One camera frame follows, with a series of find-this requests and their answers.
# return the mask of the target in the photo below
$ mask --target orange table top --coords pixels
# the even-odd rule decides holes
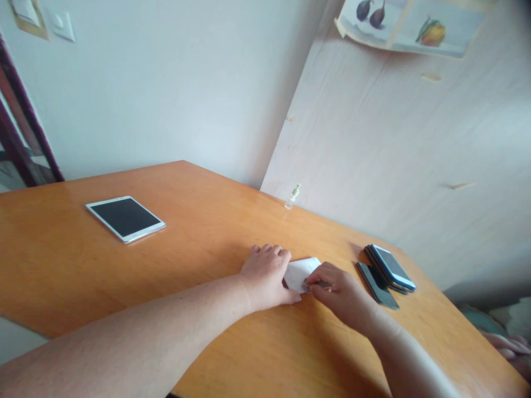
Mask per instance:
[[[131,195],[168,225],[130,245],[84,204]],[[369,243],[418,286],[390,311],[464,396],[529,385],[398,248],[185,161],[0,195],[3,316],[55,337],[124,308],[237,273],[253,244],[280,244],[361,280]],[[174,389],[183,397],[387,396],[376,352],[310,295],[252,314],[214,340]]]

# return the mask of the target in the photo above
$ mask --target right hand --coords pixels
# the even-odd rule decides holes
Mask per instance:
[[[330,288],[315,283],[324,281]],[[378,318],[388,316],[354,277],[334,264],[322,263],[306,280],[310,292],[345,325],[367,336]]]

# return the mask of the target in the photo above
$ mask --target phone screen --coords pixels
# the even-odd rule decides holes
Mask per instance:
[[[398,262],[394,259],[393,255],[390,252],[386,250],[380,250],[378,248],[375,248],[375,250],[378,251],[378,254],[382,257],[384,263],[389,267],[389,270],[392,273],[404,279],[411,280],[411,278],[408,276],[408,274],[405,273],[405,271],[402,269],[400,264],[398,264]]]
[[[91,206],[91,209],[123,237],[160,222],[131,198]]]

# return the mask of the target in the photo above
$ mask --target forearm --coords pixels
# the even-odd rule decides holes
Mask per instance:
[[[1,367],[0,395],[164,397],[250,311],[238,276],[130,308]]]
[[[394,398],[460,396],[419,342],[383,311],[367,337],[382,362]]]

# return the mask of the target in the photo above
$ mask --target white tablet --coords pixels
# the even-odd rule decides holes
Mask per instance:
[[[131,243],[166,226],[131,196],[89,203],[86,206],[124,243]]]

